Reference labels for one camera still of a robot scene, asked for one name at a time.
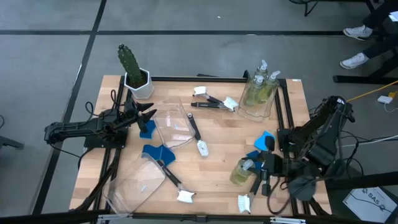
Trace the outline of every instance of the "shoe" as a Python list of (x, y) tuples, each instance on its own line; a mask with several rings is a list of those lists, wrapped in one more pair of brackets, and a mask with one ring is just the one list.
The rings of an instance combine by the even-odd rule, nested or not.
[(369, 36), (372, 34), (373, 29), (366, 27), (365, 25), (355, 28), (345, 28), (343, 33), (347, 37), (352, 37), (357, 40), (368, 40)]
[(340, 62), (340, 66), (345, 69), (358, 68), (359, 66), (365, 64), (368, 60), (369, 58), (365, 54), (358, 53), (354, 57)]

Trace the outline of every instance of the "floor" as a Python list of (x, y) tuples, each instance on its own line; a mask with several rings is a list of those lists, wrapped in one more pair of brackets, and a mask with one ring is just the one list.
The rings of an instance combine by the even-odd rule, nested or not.
[[(153, 76), (202, 73), (241, 77), (243, 71), (254, 69), (265, 59), (270, 71), (282, 71), (281, 78), (303, 80), (309, 108), (330, 95), (348, 99), (379, 88), (379, 85), (333, 83), (332, 76), (368, 75), (390, 56), (386, 53), (363, 67), (343, 70), (339, 61), (362, 51), (373, 40), (360, 42), (341, 32), (319, 35), (319, 31), (341, 31), (360, 25), (369, 14), (363, 2), (320, 2), (308, 17), (303, 16), (304, 6), (282, 0), (102, 0), (102, 3), (105, 6), (102, 18), (96, 20), (101, 0), (0, 1), (0, 114), (6, 120), (0, 134), (25, 143), (23, 150), (4, 147), (0, 151), (0, 216), (32, 211), (50, 159), (50, 147), (43, 141), (44, 127), (54, 121), (68, 120), (69, 116), (70, 121), (87, 119), (84, 104), (95, 103), (102, 76), (124, 73), (117, 58), (120, 43), (130, 46), (140, 66)], [(178, 30), (207, 30), (206, 34), (215, 31), (203, 35)], [(280, 32), (221, 35), (220, 30)], [(82, 78), (79, 88), (74, 85), (76, 78), (77, 83)], [(71, 106), (75, 103), (74, 107), (67, 108), (73, 87), (78, 94), (75, 98), (74, 92), (69, 101)], [(347, 124), (345, 130), (364, 138), (398, 133), (395, 125), (398, 111), (387, 113), (376, 101), (379, 95), (396, 90), (396, 87), (386, 88), (354, 101), (356, 122)], [(389, 105), (396, 107), (398, 101)], [(62, 149), (81, 154), (82, 143), (82, 139), (68, 139)], [(365, 174), (392, 172), (398, 169), (395, 148), (394, 142), (363, 146), (356, 158)], [(351, 151), (346, 148), (344, 154), (348, 156)], [(61, 154), (44, 213), (68, 210), (76, 175), (77, 159)], [(386, 189), (398, 195), (397, 186)]]

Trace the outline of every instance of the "wooden tabletop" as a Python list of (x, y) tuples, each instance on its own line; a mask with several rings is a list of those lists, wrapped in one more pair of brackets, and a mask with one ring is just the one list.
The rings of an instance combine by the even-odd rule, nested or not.
[[(103, 77), (95, 113), (112, 106), (110, 92), (113, 89), (118, 90), (119, 81), (120, 76), (105, 75)], [(256, 123), (240, 117), (236, 112), (190, 106), (191, 102), (204, 101), (192, 96), (193, 88), (196, 86), (206, 86), (209, 95), (215, 98), (225, 99), (226, 96), (229, 96), (239, 102), (244, 83), (153, 82), (153, 84), (155, 90), (151, 98), (139, 102), (156, 103), (169, 96), (179, 97), (185, 112), (194, 115), (201, 137), (208, 144), (209, 156), (205, 159), (202, 158), (198, 152), (196, 141), (192, 141), (174, 150), (176, 160), (168, 166), (187, 189), (197, 193), (193, 198), (193, 204), (178, 202), (176, 200), (177, 188), (169, 179), (166, 179), (135, 212), (239, 215), (238, 195), (244, 195), (250, 191), (254, 176), (250, 176), (243, 186), (236, 186), (229, 181), (229, 175), (240, 158), (256, 149), (253, 145), (254, 141), (264, 131), (276, 136), (278, 119), (275, 103), (272, 105), (271, 115), (263, 122)], [(301, 80), (287, 80), (287, 88), (294, 124), (296, 126), (303, 125), (309, 120), (309, 115)], [(288, 127), (283, 93), (282, 90), (279, 91), (285, 127)], [(133, 124), (129, 130), (126, 147), (121, 153), (118, 176), (123, 172), (128, 172), (128, 167), (139, 157), (145, 144), (157, 147), (162, 144), (162, 141), (157, 132), (154, 133), (152, 140), (141, 139), (137, 124)], [(275, 146), (274, 153), (283, 157), (279, 152), (278, 144)], [(94, 149), (82, 159), (70, 208), (79, 206), (97, 184), (103, 155), (104, 149)], [(276, 178), (271, 177), (271, 186), (275, 182)], [(277, 187), (271, 195), (272, 209), (278, 210), (288, 197), (289, 194), (286, 190)], [(324, 182), (317, 183), (317, 192), (314, 198), (325, 211), (331, 213)], [(266, 200), (267, 198), (261, 195), (260, 188), (252, 205), (252, 215), (271, 215)], [(104, 207), (104, 201), (105, 199), (102, 198), (101, 208)], [(298, 203), (298, 208), (302, 212), (301, 203)], [(288, 206), (281, 215), (291, 214), (291, 206)]]

